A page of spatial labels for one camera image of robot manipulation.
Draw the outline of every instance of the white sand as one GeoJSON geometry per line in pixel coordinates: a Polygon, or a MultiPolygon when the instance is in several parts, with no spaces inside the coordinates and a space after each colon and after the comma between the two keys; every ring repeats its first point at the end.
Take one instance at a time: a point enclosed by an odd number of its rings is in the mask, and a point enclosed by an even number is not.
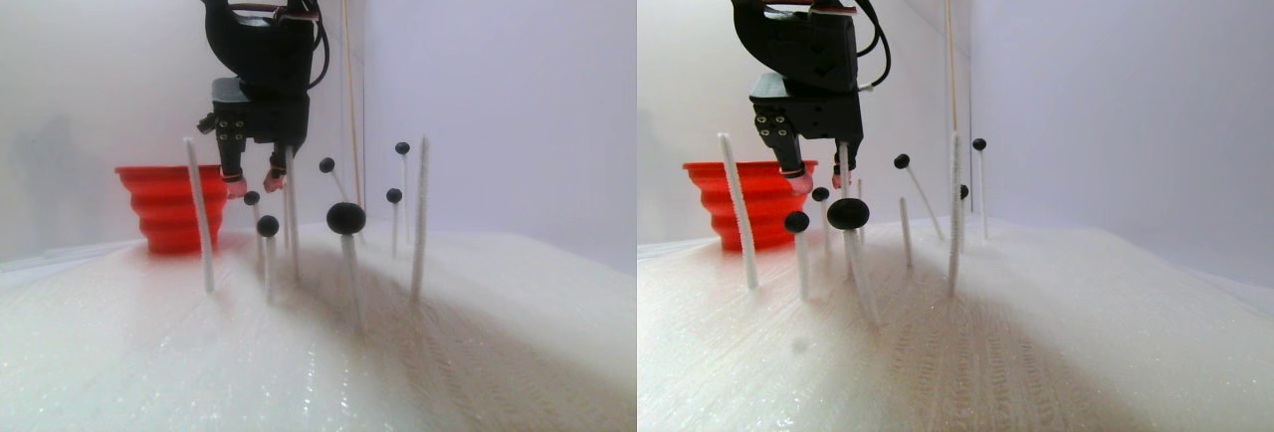
{"type": "Polygon", "coordinates": [[[933,231],[912,228],[908,274],[901,227],[873,223],[864,251],[879,331],[841,257],[814,274],[808,303],[791,247],[761,252],[755,292],[739,256],[715,243],[642,261],[638,428],[1274,424],[1270,316],[1101,231],[991,228],[984,243],[971,226],[952,301],[933,231]]]}
{"type": "Polygon", "coordinates": [[[510,234],[429,236],[424,299],[389,227],[359,242],[366,331],[339,237],[279,248],[266,305],[247,232],[199,256],[138,246],[0,294],[0,429],[632,429],[634,282],[510,234]]]}

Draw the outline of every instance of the red silicone bowl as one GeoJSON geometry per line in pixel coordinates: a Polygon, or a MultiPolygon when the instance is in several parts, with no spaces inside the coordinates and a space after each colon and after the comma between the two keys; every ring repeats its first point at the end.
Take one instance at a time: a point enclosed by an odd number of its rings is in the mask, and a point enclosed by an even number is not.
{"type": "MultiPolygon", "coordinates": [[[[805,161],[805,169],[813,175],[815,164],[817,161],[805,161]]],[[[763,250],[791,242],[794,236],[784,228],[784,218],[801,209],[808,194],[792,194],[791,182],[778,172],[778,162],[738,162],[738,166],[743,203],[748,208],[748,224],[752,226],[752,245],[763,250]]],[[[712,215],[712,231],[721,236],[721,248],[743,250],[739,219],[734,215],[730,186],[725,180],[725,164],[687,162],[682,168],[689,172],[691,181],[702,191],[699,203],[712,215]]]]}
{"type": "MultiPolygon", "coordinates": [[[[190,194],[186,166],[129,166],[117,167],[115,172],[120,175],[124,187],[132,194],[132,210],[140,218],[141,234],[147,237],[150,252],[199,252],[199,219],[195,218],[195,196],[190,194]]],[[[199,182],[204,189],[208,231],[215,245],[227,195],[220,166],[200,166],[199,182]]]]}

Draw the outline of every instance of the white wall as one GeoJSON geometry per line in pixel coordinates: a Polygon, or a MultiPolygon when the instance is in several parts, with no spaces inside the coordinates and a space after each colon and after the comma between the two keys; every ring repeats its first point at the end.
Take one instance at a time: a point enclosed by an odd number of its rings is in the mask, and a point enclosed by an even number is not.
{"type": "MultiPolygon", "coordinates": [[[[939,215],[948,185],[948,136],[943,0],[871,0],[893,51],[893,70],[883,85],[862,96],[865,140],[856,176],[874,220],[898,217],[897,196],[919,205],[915,187],[893,168],[908,153],[939,215]]],[[[957,103],[968,127],[968,0],[954,0],[957,103]]],[[[729,0],[637,0],[638,48],[638,241],[643,243],[715,236],[698,190],[682,163],[720,159],[716,133],[727,131],[739,159],[773,159],[752,126],[748,93],[767,69],[752,59],[734,31],[729,0]]],[[[856,20],[860,45],[870,22],[856,20]]],[[[862,82],[883,66],[877,48],[860,59],[862,82]]],[[[815,181],[829,185],[829,141],[803,141],[805,158],[819,161],[815,181]]]]}
{"type": "Polygon", "coordinates": [[[429,134],[432,229],[633,270],[633,3],[368,0],[369,210],[389,214],[395,143],[429,134]]]}
{"type": "MultiPolygon", "coordinates": [[[[339,52],[339,4],[320,3],[339,52]]],[[[197,0],[0,0],[0,263],[140,238],[116,166],[185,164],[182,136],[196,138],[201,161],[218,163],[215,143],[195,124],[211,108],[211,80],[231,73],[208,47],[197,0]]],[[[298,155],[299,185],[310,189],[298,198],[304,222],[321,220],[336,195],[318,177],[318,159],[349,164],[348,119],[336,121],[343,57],[333,60],[311,92],[310,136],[298,155]]],[[[248,147],[255,190],[268,154],[269,147],[248,147]]],[[[273,213],[275,196],[265,201],[273,213]]],[[[225,213],[223,228],[251,223],[242,204],[225,213]]]]}
{"type": "Polygon", "coordinates": [[[1274,0],[976,0],[994,217],[1274,285],[1274,0]]]}

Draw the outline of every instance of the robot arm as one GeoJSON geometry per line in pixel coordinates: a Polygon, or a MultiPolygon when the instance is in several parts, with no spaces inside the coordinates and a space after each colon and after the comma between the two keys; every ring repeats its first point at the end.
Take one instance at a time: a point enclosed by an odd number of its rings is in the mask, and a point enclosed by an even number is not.
{"type": "MultiPolygon", "coordinates": [[[[800,154],[800,136],[832,139],[846,145],[850,164],[862,141],[859,92],[878,85],[888,75],[889,46],[869,0],[855,0],[874,25],[873,41],[859,51],[854,15],[859,9],[841,0],[730,0],[734,25],[743,46],[773,69],[752,90],[757,133],[775,150],[784,176],[798,191],[809,191],[812,181],[800,154]],[[805,6],[778,10],[777,5],[805,6]],[[875,82],[859,85],[857,57],[880,45],[885,71],[875,82]]],[[[841,164],[833,182],[840,184],[841,164]]]]}
{"type": "Polygon", "coordinates": [[[201,0],[208,43],[234,78],[213,82],[213,112],[197,124],[214,133],[222,177],[231,196],[247,190],[240,158],[247,140],[273,143],[266,191],[283,185],[284,154],[304,143],[310,88],[327,73],[330,47],[318,0],[284,0],[279,5],[201,0]],[[324,68],[311,80],[313,51],[324,47],[324,68]]]}

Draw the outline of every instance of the white rod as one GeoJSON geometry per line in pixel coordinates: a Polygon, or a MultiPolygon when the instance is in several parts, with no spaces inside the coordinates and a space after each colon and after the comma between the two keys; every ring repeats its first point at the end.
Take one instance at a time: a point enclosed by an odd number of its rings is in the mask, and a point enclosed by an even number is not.
{"type": "Polygon", "coordinates": [[[823,210],[823,268],[832,264],[832,223],[827,220],[827,199],[818,203],[823,210]]]}
{"type": "Polygon", "coordinates": [[[204,291],[213,292],[213,234],[208,231],[208,210],[204,209],[204,187],[199,177],[199,159],[195,158],[195,141],[186,140],[186,157],[190,161],[190,192],[195,196],[195,220],[199,222],[199,251],[204,260],[204,291]]]}
{"type": "MultiPolygon", "coordinates": [[[[862,178],[859,178],[859,181],[855,182],[855,186],[857,186],[859,189],[859,200],[862,200],[862,178]]],[[[868,243],[868,226],[864,224],[859,227],[859,245],[866,245],[866,243],[868,243]]]]}
{"type": "Polygon", "coordinates": [[[395,260],[397,259],[397,212],[399,212],[399,208],[397,208],[397,204],[395,203],[394,204],[394,246],[390,247],[391,255],[394,255],[392,257],[395,260]]]}
{"type": "Polygon", "coordinates": [[[961,219],[961,206],[963,201],[959,198],[959,131],[952,131],[952,247],[950,256],[947,263],[947,294],[956,294],[956,277],[959,275],[959,245],[963,238],[961,232],[959,219],[961,219]]]}
{"type": "Polygon", "coordinates": [[[292,228],[288,228],[288,224],[292,224],[292,206],[288,205],[288,184],[287,184],[290,180],[287,178],[287,177],[284,177],[283,181],[284,181],[283,182],[283,250],[287,251],[287,254],[290,255],[292,254],[292,228]]]}
{"type": "Polygon", "coordinates": [[[990,240],[991,233],[986,228],[986,157],[982,157],[982,150],[977,150],[977,212],[982,217],[982,240],[990,240]]]}
{"type": "MultiPolygon", "coordinates": [[[[406,194],[406,191],[408,191],[406,190],[406,154],[400,154],[399,157],[403,158],[403,198],[410,198],[406,194]]],[[[404,206],[403,208],[403,234],[404,234],[404,238],[408,242],[412,242],[412,223],[406,220],[408,214],[410,214],[410,212],[408,210],[406,206],[404,206]]]]}
{"type": "Polygon", "coordinates": [[[274,237],[265,240],[265,302],[274,302],[274,237]]]}
{"type": "MultiPolygon", "coordinates": [[[[256,224],[260,223],[260,222],[261,222],[261,205],[260,204],[254,204],[252,205],[252,228],[256,228],[256,224]]],[[[262,256],[261,242],[262,242],[261,241],[261,236],[260,234],[256,236],[256,264],[261,264],[261,261],[262,261],[262,257],[261,257],[262,256]]]]}
{"type": "Polygon", "coordinates": [[[852,229],[846,229],[841,232],[841,238],[845,240],[845,271],[846,271],[846,278],[854,282],[854,284],[857,284],[856,279],[854,278],[855,273],[854,268],[856,263],[854,260],[854,246],[857,242],[857,238],[854,234],[850,234],[850,232],[852,232],[852,229]]]}
{"type": "Polygon", "coordinates": [[[859,245],[856,236],[857,229],[846,231],[845,246],[850,247],[850,264],[855,269],[856,274],[854,278],[854,284],[859,289],[859,302],[862,303],[862,312],[866,313],[868,321],[873,326],[879,326],[880,317],[875,312],[875,299],[871,296],[871,278],[868,277],[868,270],[862,265],[862,255],[859,252],[859,245]]]}
{"type": "Polygon", "coordinates": [[[800,298],[809,299],[809,248],[805,232],[796,233],[796,264],[800,268],[800,298]]]}
{"type": "Polygon", "coordinates": [[[331,180],[336,182],[336,190],[340,190],[340,200],[349,203],[349,195],[345,195],[345,186],[340,184],[340,176],[335,171],[330,172],[331,180]]]}
{"type": "Polygon", "coordinates": [[[838,141],[836,155],[841,159],[841,198],[850,198],[850,144],[838,141]]]}
{"type": "Polygon", "coordinates": [[[907,166],[907,175],[911,176],[911,182],[916,185],[916,191],[920,191],[920,200],[925,203],[925,210],[929,210],[929,220],[934,222],[934,232],[938,233],[938,241],[947,241],[943,236],[943,228],[938,226],[938,215],[934,214],[934,206],[929,204],[929,196],[925,196],[925,190],[920,187],[920,180],[916,180],[916,173],[911,172],[911,166],[907,166]]]}
{"type": "Polygon", "coordinates": [[[417,182],[415,201],[415,259],[412,261],[412,301],[420,297],[420,285],[424,280],[424,201],[429,176],[429,140],[420,136],[420,180],[417,182]]]}
{"type": "Polygon", "coordinates": [[[739,181],[739,164],[734,161],[734,149],[730,147],[727,133],[717,134],[721,141],[721,155],[725,158],[725,180],[730,186],[730,203],[734,204],[734,215],[739,222],[739,240],[743,242],[743,265],[748,273],[748,289],[757,289],[761,285],[757,279],[757,245],[752,242],[752,222],[748,219],[748,208],[743,198],[743,184],[739,181]]]}
{"type": "Polygon", "coordinates": [[[902,247],[907,254],[907,269],[911,269],[911,222],[907,219],[906,198],[898,198],[898,213],[902,215],[902,247]]]}
{"type": "Polygon", "coordinates": [[[358,256],[354,252],[354,237],[352,234],[340,236],[340,250],[345,254],[345,277],[349,278],[349,296],[354,299],[354,325],[363,329],[363,308],[358,302],[358,274],[355,265],[358,256]]]}
{"type": "Polygon", "coordinates": [[[296,152],[292,147],[285,149],[287,153],[283,155],[284,168],[288,169],[288,175],[283,181],[283,196],[288,201],[288,232],[292,233],[292,277],[301,278],[301,236],[297,232],[297,177],[299,172],[296,168],[296,152]]]}

